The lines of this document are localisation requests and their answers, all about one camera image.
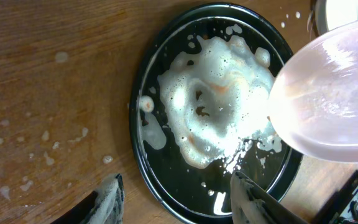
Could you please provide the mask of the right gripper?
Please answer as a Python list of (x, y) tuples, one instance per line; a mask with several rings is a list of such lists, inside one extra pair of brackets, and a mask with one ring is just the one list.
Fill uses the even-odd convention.
[(331, 196), (311, 222), (358, 224), (358, 170)]

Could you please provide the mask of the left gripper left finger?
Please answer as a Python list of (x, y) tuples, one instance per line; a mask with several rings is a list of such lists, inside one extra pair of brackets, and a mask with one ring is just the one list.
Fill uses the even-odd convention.
[(111, 174), (85, 199), (53, 223), (123, 224), (124, 199), (122, 175)]

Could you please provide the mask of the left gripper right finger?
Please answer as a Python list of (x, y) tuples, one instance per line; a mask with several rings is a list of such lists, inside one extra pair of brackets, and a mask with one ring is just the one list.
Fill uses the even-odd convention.
[(287, 210), (242, 172), (233, 173), (230, 185), (234, 224), (301, 224), (305, 222)]

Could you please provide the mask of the pink-white plate front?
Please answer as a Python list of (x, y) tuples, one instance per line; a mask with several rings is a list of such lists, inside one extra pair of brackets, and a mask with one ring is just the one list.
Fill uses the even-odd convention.
[(295, 150), (335, 162), (358, 162), (358, 21), (299, 50), (280, 70), (268, 116)]

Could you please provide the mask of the white plate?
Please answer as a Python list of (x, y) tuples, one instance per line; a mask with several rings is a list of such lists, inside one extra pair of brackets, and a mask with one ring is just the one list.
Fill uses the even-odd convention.
[(314, 19), (318, 35), (358, 21), (358, 0), (316, 0)]

